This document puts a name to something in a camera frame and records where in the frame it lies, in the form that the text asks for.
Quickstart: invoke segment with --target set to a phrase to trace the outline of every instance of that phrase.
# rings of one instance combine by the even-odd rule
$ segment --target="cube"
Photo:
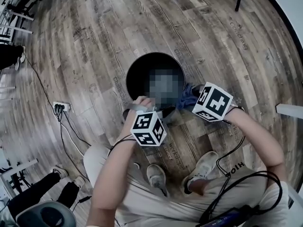
[[[137,111],[131,134],[140,146],[160,146],[167,133],[157,112]]]
[[[206,82],[193,113],[209,122],[223,120],[233,96],[213,83]]]

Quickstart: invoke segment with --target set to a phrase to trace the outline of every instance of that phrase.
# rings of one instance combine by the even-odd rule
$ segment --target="pants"
[[[14,220],[19,213],[39,203],[42,196],[59,181],[59,174],[50,173],[9,201],[8,208]],[[57,201],[70,208],[75,202],[78,192],[79,187],[75,183],[67,183]]]
[[[108,149],[102,146],[90,147],[84,155],[84,166],[92,186],[105,163]],[[232,170],[229,186],[236,180],[253,173],[244,164]],[[116,211],[120,225],[152,226],[152,220],[174,219],[187,222],[198,222],[202,213],[218,196],[226,178],[212,180],[206,187],[203,196],[195,193],[181,199],[168,199],[160,189],[152,188],[145,182],[140,170],[132,163],[128,169],[128,191],[123,203]],[[264,177],[248,178],[225,194],[216,206],[212,217],[229,209],[240,208],[245,204],[255,207],[265,192],[267,179]]]
[[[23,53],[22,46],[14,46],[8,44],[0,44],[0,70],[16,64],[18,57]]]

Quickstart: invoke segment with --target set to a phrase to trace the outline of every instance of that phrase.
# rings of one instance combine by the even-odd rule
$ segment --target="shoe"
[[[151,164],[147,167],[146,175],[150,186],[159,188],[165,197],[169,197],[169,192],[166,189],[166,175],[161,167],[156,164]]]
[[[51,173],[58,173],[61,179],[66,178],[68,176],[68,172],[58,166],[53,166],[51,168]]]
[[[15,70],[18,70],[20,66],[20,58],[18,57],[17,62],[15,64]]]
[[[186,176],[181,183],[181,189],[184,190],[185,194],[191,194],[192,192],[188,189],[188,186],[192,181],[197,179],[206,179],[206,177],[211,173],[211,171],[216,166],[216,161],[219,155],[214,151],[209,151],[204,154],[200,160],[197,162],[195,169],[191,174]]]
[[[75,183],[77,185],[77,187],[79,187],[79,190],[84,186],[85,184],[85,180],[78,176],[74,181],[72,181],[73,183]]]
[[[21,58],[20,58],[20,62],[23,63],[25,61],[25,46],[23,46],[23,53],[21,55]]]

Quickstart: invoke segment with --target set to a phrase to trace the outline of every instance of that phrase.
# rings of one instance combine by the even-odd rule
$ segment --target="person's left hand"
[[[133,104],[138,104],[138,105],[142,105],[142,106],[149,108],[153,105],[153,102],[150,98],[148,98],[146,96],[139,96],[136,100],[134,100]],[[132,128],[135,118],[136,118],[136,111],[130,110],[128,112],[126,121],[124,123],[124,127],[121,131],[120,136],[118,137],[118,140],[131,134],[130,130]]]

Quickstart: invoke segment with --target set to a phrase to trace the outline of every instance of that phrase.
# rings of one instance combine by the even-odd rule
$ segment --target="pixelated square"
[[[156,136],[156,139],[158,140],[158,142],[160,143],[162,135],[164,133],[164,129],[163,129],[159,119],[157,119],[155,126],[152,129],[152,132]]]
[[[151,146],[156,145],[156,142],[154,141],[151,134],[149,133],[133,133],[133,134],[142,145],[151,145]]]
[[[195,114],[199,115],[201,118],[207,120],[207,121],[216,121],[218,120],[217,118],[215,118],[214,116],[210,115],[209,113],[205,112],[205,111],[199,111],[196,112]]]
[[[228,106],[229,100],[230,97],[214,88],[214,91],[211,94],[205,108],[209,109],[219,116],[222,116],[226,107]]]
[[[138,115],[133,130],[148,129],[152,120],[152,113]]]
[[[204,87],[203,88],[203,91],[202,91],[202,93],[201,93],[201,95],[200,95],[200,97],[197,101],[198,104],[203,105],[203,103],[205,102],[205,99],[207,98],[207,95],[208,95],[211,88],[212,87]]]

